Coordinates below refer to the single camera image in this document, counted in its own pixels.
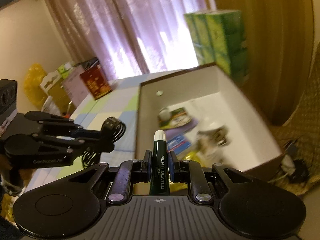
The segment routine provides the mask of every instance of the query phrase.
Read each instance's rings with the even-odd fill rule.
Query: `purple curtain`
[[[46,0],[76,62],[97,56],[108,79],[197,66],[183,14],[204,0]]]

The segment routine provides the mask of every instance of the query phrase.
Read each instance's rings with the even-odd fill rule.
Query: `table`
[[[140,83],[176,71],[145,74],[110,82],[114,88],[111,93],[98,100],[94,100],[91,95],[88,95],[79,105],[71,118],[85,129],[100,130],[104,120],[110,116],[119,118],[127,127],[124,136],[115,143],[115,150],[101,155],[101,162],[109,163],[110,167],[116,167],[122,162],[134,158]],[[26,191],[61,179],[82,169],[81,157],[77,158],[72,166],[38,169]]]

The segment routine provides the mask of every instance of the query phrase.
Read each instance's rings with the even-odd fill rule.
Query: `dark green tube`
[[[152,154],[150,196],[170,196],[166,133],[155,133]]]

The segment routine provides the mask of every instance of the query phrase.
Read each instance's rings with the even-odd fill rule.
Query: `round hole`
[[[15,93],[16,93],[16,89],[15,89],[15,87],[12,87],[12,88],[10,89],[10,98],[11,98],[11,99],[14,98]]]
[[[1,103],[3,106],[5,106],[8,102],[8,90],[4,90],[1,97]]]
[[[156,95],[157,95],[158,97],[162,96],[162,95],[163,95],[163,91],[162,91],[162,90],[159,90],[159,91],[156,93]]]

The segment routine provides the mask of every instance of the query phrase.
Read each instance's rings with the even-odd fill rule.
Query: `white cap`
[[[167,134],[165,133],[165,131],[162,130],[158,130],[155,133],[155,139],[153,140],[155,141],[167,141]]]

